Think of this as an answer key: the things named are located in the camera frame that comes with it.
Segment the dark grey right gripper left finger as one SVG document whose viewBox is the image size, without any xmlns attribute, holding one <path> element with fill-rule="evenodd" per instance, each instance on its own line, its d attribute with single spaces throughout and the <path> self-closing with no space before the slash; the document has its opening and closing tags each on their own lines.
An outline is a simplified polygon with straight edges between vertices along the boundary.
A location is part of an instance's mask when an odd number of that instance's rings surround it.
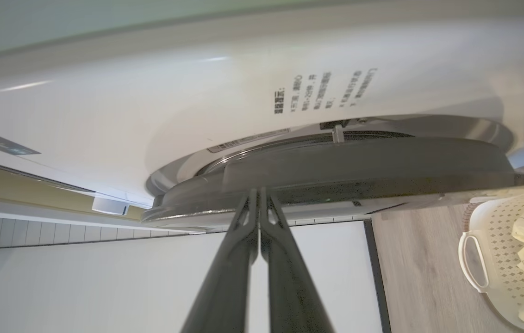
<svg viewBox="0 0 524 333">
<path fill-rule="evenodd" d="M 258 256 L 258 191 L 238 204 L 182 333 L 244 333 L 251 266 Z"/>
</svg>

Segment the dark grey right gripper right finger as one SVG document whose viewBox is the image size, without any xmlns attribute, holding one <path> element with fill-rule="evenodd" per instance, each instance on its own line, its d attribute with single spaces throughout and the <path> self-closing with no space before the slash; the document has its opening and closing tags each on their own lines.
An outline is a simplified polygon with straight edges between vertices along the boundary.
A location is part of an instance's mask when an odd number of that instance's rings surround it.
<svg viewBox="0 0 524 333">
<path fill-rule="evenodd" d="M 271 333 L 333 333 L 280 202 L 260 191 L 261 253 L 268 264 Z"/>
</svg>

